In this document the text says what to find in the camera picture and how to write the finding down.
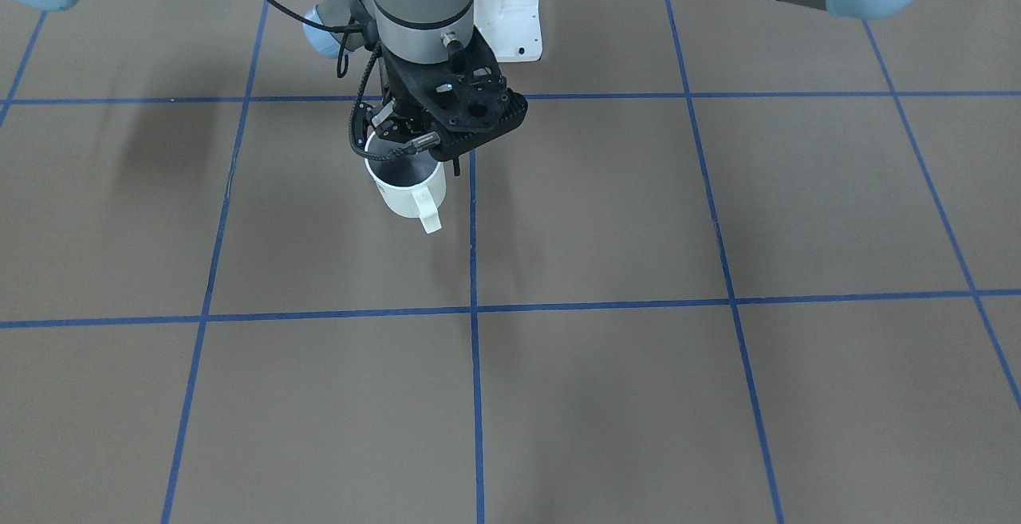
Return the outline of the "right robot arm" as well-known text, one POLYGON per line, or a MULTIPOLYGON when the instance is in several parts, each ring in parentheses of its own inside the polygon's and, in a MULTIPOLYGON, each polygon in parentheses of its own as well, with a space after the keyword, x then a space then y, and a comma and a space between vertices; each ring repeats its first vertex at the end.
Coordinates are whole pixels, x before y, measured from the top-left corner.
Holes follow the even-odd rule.
POLYGON ((299 14, 306 36, 345 56, 369 52, 348 140, 372 162, 426 152, 440 162, 467 154, 520 127, 526 98, 510 90, 499 60, 475 25, 475 0, 324 0, 299 14))

